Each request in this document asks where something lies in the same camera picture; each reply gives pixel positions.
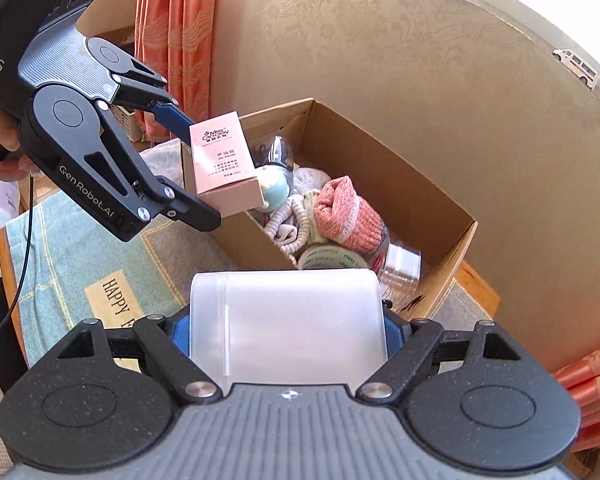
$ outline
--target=brown cardboard box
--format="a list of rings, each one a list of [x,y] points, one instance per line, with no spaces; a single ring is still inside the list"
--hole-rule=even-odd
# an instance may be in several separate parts
[[[381,142],[327,106],[305,99],[240,118],[247,142],[273,132],[290,141],[296,162],[348,174],[357,192],[407,246],[420,250],[429,269],[422,300],[404,317],[431,317],[474,236],[477,222],[435,184]],[[190,148],[183,144],[185,187],[192,189]],[[218,244],[243,269],[293,269],[247,213],[222,219]]]

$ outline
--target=orange curtain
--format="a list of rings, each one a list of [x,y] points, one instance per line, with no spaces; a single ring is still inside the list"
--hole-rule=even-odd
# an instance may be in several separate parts
[[[216,0],[138,0],[136,57],[165,76],[168,91],[195,121],[208,119],[211,31]],[[149,139],[169,133],[140,114]]]
[[[600,446],[600,349],[559,370],[558,382],[582,410],[580,433],[573,451]]]

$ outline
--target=light blue towel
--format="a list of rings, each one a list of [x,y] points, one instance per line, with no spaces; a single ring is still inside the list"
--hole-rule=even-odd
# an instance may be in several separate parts
[[[157,146],[143,156],[155,174],[182,181],[178,143]],[[235,269],[210,235],[181,222],[158,217],[124,243],[62,192],[37,205],[33,215],[29,267],[19,301],[29,366],[85,318],[99,317],[114,328],[130,326],[147,314],[170,316],[189,303],[197,272]],[[24,214],[7,224],[16,279],[22,272],[28,221]],[[105,304],[95,308],[94,298]]]

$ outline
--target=pink product box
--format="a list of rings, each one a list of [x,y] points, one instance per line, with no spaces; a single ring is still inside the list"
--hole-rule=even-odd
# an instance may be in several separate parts
[[[190,127],[196,194],[231,216],[264,204],[236,112]]]

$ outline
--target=patterned wallpaper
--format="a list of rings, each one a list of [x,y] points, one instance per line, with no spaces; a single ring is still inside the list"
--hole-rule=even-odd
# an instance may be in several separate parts
[[[600,346],[600,102],[550,53],[465,0],[218,0],[212,113],[310,96],[478,220],[468,259],[545,365]]]

